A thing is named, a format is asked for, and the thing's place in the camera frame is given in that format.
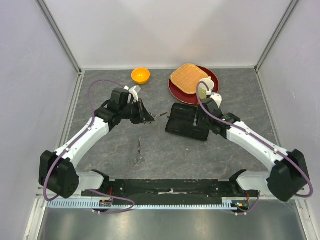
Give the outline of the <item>black zip tool case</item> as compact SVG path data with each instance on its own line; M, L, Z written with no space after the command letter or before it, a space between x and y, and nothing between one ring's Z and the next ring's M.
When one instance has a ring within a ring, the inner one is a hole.
M165 132L206 142L209 136L209 130L194 125L197 107L182 103L174 103L171 108Z

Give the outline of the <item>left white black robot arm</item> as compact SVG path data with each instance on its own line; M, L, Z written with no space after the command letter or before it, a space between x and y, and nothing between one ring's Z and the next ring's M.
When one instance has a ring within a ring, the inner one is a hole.
M40 156L39 184L64 199L77 191L92 191L99 197L106 196L110 185L107 176L97 170L77 172L84 155L122 120L134 125L154 122L138 93L141 88L115 88L109 100L104 102L88 123L67 143L55 151L44 151Z

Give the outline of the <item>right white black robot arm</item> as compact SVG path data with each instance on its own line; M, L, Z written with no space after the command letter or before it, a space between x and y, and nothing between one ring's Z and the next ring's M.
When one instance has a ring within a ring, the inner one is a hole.
M242 147L266 167L267 170L261 172L240 172L229 184L233 196L240 197L246 191L255 190L269 192L286 202L294 196L309 198L313 194L302 152L297 149L288 151L266 140L234 114L223 114L212 98L199 102L195 124ZM309 193L302 195L299 192L305 186L309 187Z

